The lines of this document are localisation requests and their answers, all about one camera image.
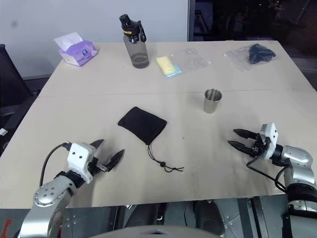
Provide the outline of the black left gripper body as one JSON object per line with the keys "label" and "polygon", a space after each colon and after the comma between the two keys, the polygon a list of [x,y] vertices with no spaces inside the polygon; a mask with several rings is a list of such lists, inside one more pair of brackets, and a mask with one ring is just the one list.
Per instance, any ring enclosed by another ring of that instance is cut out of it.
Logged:
{"label": "black left gripper body", "polygon": [[100,172],[109,172],[109,168],[107,165],[102,164],[98,158],[93,156],[92,160],[88,163],[88,171],[91,174],[91,176],[94,177]]}

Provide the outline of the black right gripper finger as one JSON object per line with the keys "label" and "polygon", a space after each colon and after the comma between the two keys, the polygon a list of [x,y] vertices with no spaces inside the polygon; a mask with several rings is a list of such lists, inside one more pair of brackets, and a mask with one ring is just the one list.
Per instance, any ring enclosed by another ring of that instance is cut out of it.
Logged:
{"label": "black right gripper finger", "polygon": [[253,140],[257,140],[258,138],[258,133],[255,133],[255,132],[252,132],[252,131],[249,131],[249,130],[245,130],[245,129],[233,129],[233,131],[239,135],[240,137],[243,137],[243,138],[250,138],[250,139],[253,139]]}
{"label": "black right gripper finger", "polygon": [[251,148],[246,147],[244,144],[237,142],[237,141],[232,141],[228,140],[227,141],[233,148],[237,149],[240,152],[243,153],[251,153]]}

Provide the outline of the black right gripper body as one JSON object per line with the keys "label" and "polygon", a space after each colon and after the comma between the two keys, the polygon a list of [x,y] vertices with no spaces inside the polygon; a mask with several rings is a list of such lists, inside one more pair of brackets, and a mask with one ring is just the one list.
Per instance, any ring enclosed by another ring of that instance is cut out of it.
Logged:
{"label": "black right gripper body", "polygon": [[255,141],[249,152],[249,156],[255,158],[263,155],[268,150],[270,139],[265,135],[259,133],[249,133],[248,138]]}

